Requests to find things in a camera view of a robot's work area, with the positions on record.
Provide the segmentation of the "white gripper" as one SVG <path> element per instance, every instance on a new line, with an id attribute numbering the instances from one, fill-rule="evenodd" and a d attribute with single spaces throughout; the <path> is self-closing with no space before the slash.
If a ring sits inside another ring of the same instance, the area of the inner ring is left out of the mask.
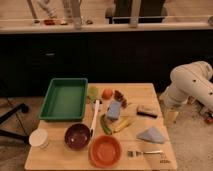
<path id="1" fill-rule="evenodd" d="M 163 112 L 163 117 L 164 117 L 164 124 L 166 126 L 171 126 L 175 122 L 175 120 L 179 114 L 179 109 L 163 106 L 162 112 Z"/>

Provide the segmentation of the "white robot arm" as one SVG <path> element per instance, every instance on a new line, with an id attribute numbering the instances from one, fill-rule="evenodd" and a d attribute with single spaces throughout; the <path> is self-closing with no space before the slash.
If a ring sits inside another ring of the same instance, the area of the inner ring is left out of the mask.
<path id="1" fill-rule="evenodd" d="M 192 62 L 172 69 L 171 84 L 160 95 L 166 126 L 174 123 L 189 97 L 194 97 L 213 112 L 213 83 L 210 82 L 212 77 L 213 68 L 205 61 Z"/>

